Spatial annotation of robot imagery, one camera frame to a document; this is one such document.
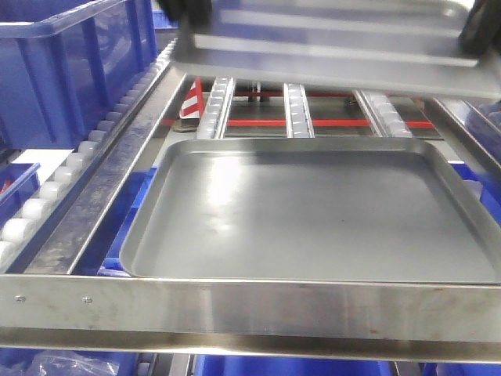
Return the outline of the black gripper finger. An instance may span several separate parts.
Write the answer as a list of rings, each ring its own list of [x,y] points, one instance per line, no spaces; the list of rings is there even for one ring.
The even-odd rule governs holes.
[[[211,13],[211,0],[158,0],[158,5],[170,20],[205,20]]]
[[[500,53],[500,0],[475,1],[459,36],[463,52],[481,56]]]

